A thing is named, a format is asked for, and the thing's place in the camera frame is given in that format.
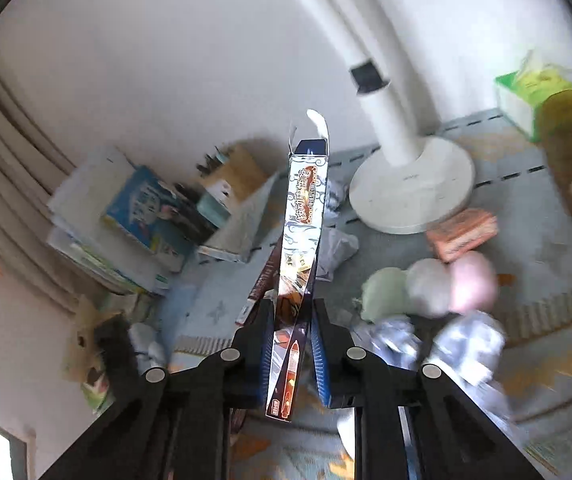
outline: white wall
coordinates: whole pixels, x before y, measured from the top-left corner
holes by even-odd
[[[418,73],[425,128],[494,107],[493,78],[529,48],[572,68],[563,0],[381,1]],[[74,162],[110,140],[168,179],[234,139],[284,156],[308,107],[326,116],[333,150],[374,140],[295,0],[14,0],[0,17],[0,73]]]
[[[93,421],[79,385],[61,379],[70,318],[0,276],[0,426],[36,436],[40,476]]]

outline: blue book cover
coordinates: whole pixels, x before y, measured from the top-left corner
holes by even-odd
[[[177,226],[159,218],[165,205],[176,206],[173,195],[160,186],[150,168],[140,166],[112,200],[105,219],[156,254],[169,270],[178,272],[194,246]]]

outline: white floor fan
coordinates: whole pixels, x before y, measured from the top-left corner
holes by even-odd
[[[386,73],[403,62],[403,47],[378,0],[298,1],[344,61],[381,145],[351,181],[359,218],[384,233],[412,234],[463,208],[474,182],[472,160],[450,140],[418,135],[407,97]]]

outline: orange package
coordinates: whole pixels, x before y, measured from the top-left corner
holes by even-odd
[[[499,232],[495,215],[483,209],[466,209],[426,232],[437,256],[445,263],[480,246]]]

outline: plush toy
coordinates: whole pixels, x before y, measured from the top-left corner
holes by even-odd
[[[448,267],[439,260],[426,258],[412,264],[406,271],[406,290],[412,311],[423,317],[442,317],[448,313],[451,298]]]
[[[372,274],[361,285],[361,319],[377,322],[395,314],[408,313],[411,303],[405,280],[405,272],[397,267],[384,267]]]
[[[469,251],[450,264],[450,312],[488,311],[499,295],[499,282],[492,264],[483,254]]]

